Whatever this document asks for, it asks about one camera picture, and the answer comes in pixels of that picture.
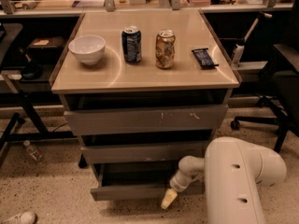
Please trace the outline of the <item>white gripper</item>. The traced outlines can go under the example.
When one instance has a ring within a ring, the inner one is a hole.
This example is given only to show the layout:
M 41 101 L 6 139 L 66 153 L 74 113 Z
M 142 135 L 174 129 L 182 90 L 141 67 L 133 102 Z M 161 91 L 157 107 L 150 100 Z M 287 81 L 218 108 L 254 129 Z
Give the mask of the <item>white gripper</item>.
M 193 178 L 190 175 L 185 175 L 181 171 L 176 171 L 170 179 L 171 189 L 168 189 L 165 192 L 161 207 L 167 209 L 177 198 L 178 192 L 183 192 L 192 182 Z

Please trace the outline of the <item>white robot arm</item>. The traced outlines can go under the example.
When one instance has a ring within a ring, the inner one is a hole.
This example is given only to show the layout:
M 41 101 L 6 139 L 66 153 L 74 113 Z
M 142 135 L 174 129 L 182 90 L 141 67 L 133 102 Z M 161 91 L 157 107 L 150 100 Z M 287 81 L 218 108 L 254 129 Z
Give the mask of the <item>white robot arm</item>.
M 186 156 L 170 179 L 163 209 L 192 182 L 205 179 L 208 224 L 266 224 L 257 187 L 282 183 L 287 174 L 276 151 L 233 137 L 214 139 L 203 158 Z

